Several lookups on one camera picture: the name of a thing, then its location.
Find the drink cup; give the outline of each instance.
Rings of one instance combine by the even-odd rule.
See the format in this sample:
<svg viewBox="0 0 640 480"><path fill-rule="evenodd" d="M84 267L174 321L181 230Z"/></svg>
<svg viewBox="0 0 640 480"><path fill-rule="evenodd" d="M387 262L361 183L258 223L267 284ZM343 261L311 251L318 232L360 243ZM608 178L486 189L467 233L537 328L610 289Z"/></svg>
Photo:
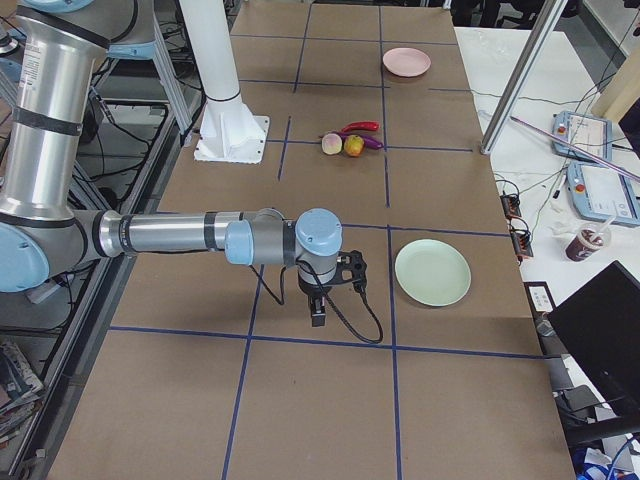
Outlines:
<svg viewBox="0 0 640 480"><path fill-rule="evenodd" d="M567 257L574 262L581 262L598 250L607 247L611 243L611 231L605 228L598 235L594 235L599 227L597 223L585 223L582 225L565 250Z"/></svg>

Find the pink plate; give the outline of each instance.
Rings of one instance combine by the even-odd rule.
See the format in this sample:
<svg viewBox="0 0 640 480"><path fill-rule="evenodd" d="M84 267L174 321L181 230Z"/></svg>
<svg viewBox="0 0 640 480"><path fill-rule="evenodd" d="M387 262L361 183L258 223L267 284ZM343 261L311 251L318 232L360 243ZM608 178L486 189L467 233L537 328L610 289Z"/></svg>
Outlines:
<svg viewBox="0 0 640 480"><path fill-rule="evenodd" d="M382 63L391 73L400 77L417 77L429 70L431 59L415 48L394 48L382 57Z"/></svg>

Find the black band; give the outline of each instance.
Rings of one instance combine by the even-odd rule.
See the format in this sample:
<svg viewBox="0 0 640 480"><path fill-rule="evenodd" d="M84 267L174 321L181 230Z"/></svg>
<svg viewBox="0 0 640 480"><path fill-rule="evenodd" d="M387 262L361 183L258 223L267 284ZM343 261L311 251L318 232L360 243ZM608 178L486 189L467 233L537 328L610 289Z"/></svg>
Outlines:
<svg viewBox="0 0 640 480"><path fill-rule="evenodd" d="M78 220L76 217L74 217L73 220L73 224L78 227L78 230L80 230L80 235L82 235L82 255L80 255L80 258L78 258L78 261L76 262L77 266L87 255L87 249L89 248L89 238L87 237L87 232L84 231L84 226L82 225L80 220Z"/></svg>
<svg viewBox="0 0 640 480"><path fill-rule="evenodd" d="M30 18L31 20L36 20L38 22L44 23L45 25L49 25L52 28L70 33L71 35L80 37L87 42L95 43L105 50L109 48L108 38L105 38L102 35L98 35L97 33L93 33L89 30L85 30L82 27L74 25L73 23L67 22L66 20L62 20L58 17L54 17L53 15L49 15L48 13L39 12L32 8L25 7L24 5L18 5L18 8L16 9L16 15L18 17Z"/></svg>
<svg viewBox="0 0 640 480"><path fill-rule="evenodd" d="M120 225L118 226L118 236L120 237L120 246L125 255L135 255L138 251L133 248L131 244L131 236L129 234L129 227L131 226L131 220L133 215L124 215L120 219Z"/></svg>
<svg viewBox="0 0 640 480"><path fill-rule="evenodd" d="M102 224L102 219L104 218L107 212L100 212L93 219L93 225L91 226L91 239L93 240L93 248L95 248L98 255L101 257L108 257L107 252L102 248L102 243L100 243L100 225Z"/></svg>
<svg viewBox="0 0 640 480"><path fill-rule="evenodd" d="M214 252L220 251L216 245L216 215L218 212L207 212L204 214L204 244L207 250L213 250Z"/></svg>
<svg viewBox="0 0 640 480"><path fill-rule="evenodd" d="M62 135L69 135L71 137L79 137L82 134L81 123L57 120L20 107L13 108L13 121L27 127L61 133Z"/></svg>
<svg viewBox="0 0 640 480"><path fill-rule="evenodd" d="M29 218L14 217L0 212L0 222L15 225L16 227L29 228L66 228L75 223L74 218L68 220L31 220Z"/></svg>
<svg viewBox="0 0 640 480"><path fill-rule="evenodd" d="M296 264L296 222L291 220L282 222L282 258L285 267Z"/></svg>
<svg viewBox="0 0 640 480"><path fill-rule="evenodd" d="M209 95L207 95L207 98L209 100L211 100L212 102L228 102L228 101L233 100L234 98L237 98L239 96L240 96L240 90L238 90L238 93L236 93L233 97L225 98L223 100L218 100L217 98L211 98Z"/></svg>

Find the white desk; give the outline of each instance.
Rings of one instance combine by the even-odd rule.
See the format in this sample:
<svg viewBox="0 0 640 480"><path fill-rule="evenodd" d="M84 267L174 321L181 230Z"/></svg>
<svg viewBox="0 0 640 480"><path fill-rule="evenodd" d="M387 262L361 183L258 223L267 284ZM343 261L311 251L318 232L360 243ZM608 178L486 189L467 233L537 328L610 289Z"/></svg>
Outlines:
<svg viewBox="0 0 640 480"><path fill-rule="evenodd" d="M486 129L488 112L493 113L498 98L481 95L501 95L528 36L521 30L490 30L457 28L456 35L474 90L475 104L480 124ZM568 102L580 100L594 86L582 62L563 33L554 32L535 65L521 96ZM591 98L582 102L580 113L587 113ZM574 110L577 103L555 105L552 103L521 99L514 115L540 128L550 130L553 115L563 110ZM620 128L614 125L613 138L624 138ZM626 140L616 141L628 145ZM640 173L640 161L632 152L614 149L614 163ZM521 190L558 172L564 158L552 152L549 139L537 135L523 126L509 122L493 152L491 164L494 172L516 183ZM549 190L556 190L556 177L532 188L521 196L523 218L533 228L537 212L545 203ZM640 195L640 185L634 185ZM578 225L586 222L578 217L566 189L557 200L551 199L542 209L534 232L534 258L525 260L520 269L524 281L544 280L556 303L563 302L588 280L613 260L619 260L636 277L640 278L640 229L613 226L613 238L609 248L594 254L583 262L572 262L564 254L565 247L574 236Z"/></svg>

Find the plate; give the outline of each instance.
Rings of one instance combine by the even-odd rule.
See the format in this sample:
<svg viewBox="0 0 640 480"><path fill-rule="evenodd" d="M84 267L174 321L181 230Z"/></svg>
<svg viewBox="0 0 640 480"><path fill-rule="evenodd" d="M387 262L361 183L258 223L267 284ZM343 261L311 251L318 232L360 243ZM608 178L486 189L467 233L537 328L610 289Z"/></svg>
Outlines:
<svg viewBox="0 0 640 480"><path fill-rule="evenodd" d="M434 307L456 303L471 286L471 270L465 258L438 240L416 240L405 245L396 257L395 270L407 295Z"/></svg>
<svg viewBox="0 0 640 480"><path fill-rule="evenodd" d="M415 48L394 48L382 57L387 70L400 77L417 77L429 70L431 59Z"/></svg>

